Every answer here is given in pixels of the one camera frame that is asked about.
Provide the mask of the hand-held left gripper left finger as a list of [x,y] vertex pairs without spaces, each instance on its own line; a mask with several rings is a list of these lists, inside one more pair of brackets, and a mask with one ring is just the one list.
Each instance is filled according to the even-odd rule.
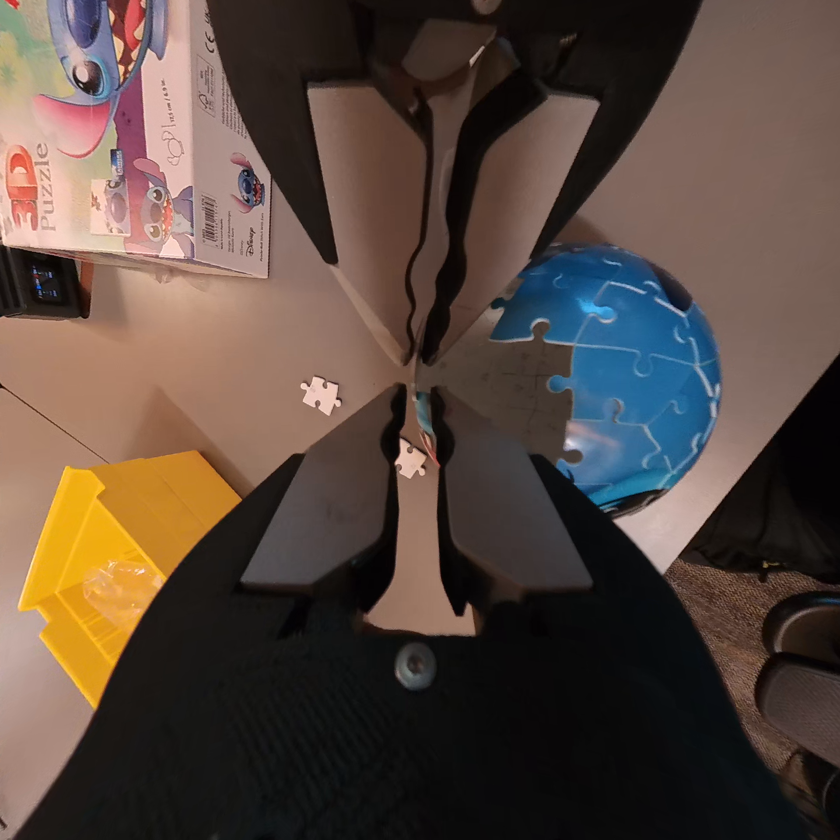
[[396,567],[395,462],[405,385],[391,385],[311,446],[240,578],[252,592],[369,612]]

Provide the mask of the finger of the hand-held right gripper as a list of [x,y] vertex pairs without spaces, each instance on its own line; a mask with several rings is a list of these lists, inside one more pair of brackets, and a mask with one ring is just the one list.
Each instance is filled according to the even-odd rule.
[[434,364],[529,262],[600,102],[517,69],[460,126],[445,205],[446,255],[419,359]]
[[331,272],[385,355],[414,355],[413,260],[424,244],[433,118],[418,85],[312,83],[308,105],[336,259]]

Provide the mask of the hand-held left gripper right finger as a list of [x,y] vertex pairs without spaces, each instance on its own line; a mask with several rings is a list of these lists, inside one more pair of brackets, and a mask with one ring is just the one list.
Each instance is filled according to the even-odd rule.
[[442,386],[429,395],[440,577],[457,616],[588,592],[592,576],[524,445]]

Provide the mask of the blue puzzle ball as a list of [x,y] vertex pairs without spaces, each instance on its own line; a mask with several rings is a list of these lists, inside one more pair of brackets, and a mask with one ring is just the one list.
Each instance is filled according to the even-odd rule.
[[429,456],[429,395],[442,385],[612,518],[673,489],[718,420],[720,354],[706,315],[667,269],[615,245],[551,246],[458,344],[417,389]]

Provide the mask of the cartoon print puzzle box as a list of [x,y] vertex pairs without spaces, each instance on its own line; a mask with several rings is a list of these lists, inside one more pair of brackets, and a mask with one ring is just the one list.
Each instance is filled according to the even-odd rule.
[[2,242],[265,279],[268,170],[207,2],[1,2]]

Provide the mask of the clear plastic bag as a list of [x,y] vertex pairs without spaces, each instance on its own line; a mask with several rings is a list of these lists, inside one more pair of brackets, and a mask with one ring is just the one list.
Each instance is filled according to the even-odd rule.
[[90,570],[81,591],[100,615],[125,632],[132,631],[161,590],[165,578],[149,565],[111,560]]

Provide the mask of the yellow plastic bin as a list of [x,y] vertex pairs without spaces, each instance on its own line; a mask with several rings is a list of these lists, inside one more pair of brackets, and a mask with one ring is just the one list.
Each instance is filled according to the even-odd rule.
[[237,504],[239,494],[197,451],[87,469],[66,467],[19,596],[39,639],[96,709],[131,635],[84,598],[86,574],[111,560],[165,578]]

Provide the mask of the person's dark shoe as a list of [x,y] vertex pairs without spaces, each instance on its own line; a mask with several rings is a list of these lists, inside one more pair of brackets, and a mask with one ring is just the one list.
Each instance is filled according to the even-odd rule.
[[790,654],[839,665],[839,594],[813,591],[775,604],[763,620],[767,654]]
[[805,751],[839,766],[839,669],[797,654],[773,654],[755,685],[772,726]]

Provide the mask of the black device with screen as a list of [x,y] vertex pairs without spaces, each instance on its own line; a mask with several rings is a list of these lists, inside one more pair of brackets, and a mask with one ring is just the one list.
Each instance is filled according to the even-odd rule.
[[1,245],[1,317],[87,319],[90,294],[81,280],[74,259]]

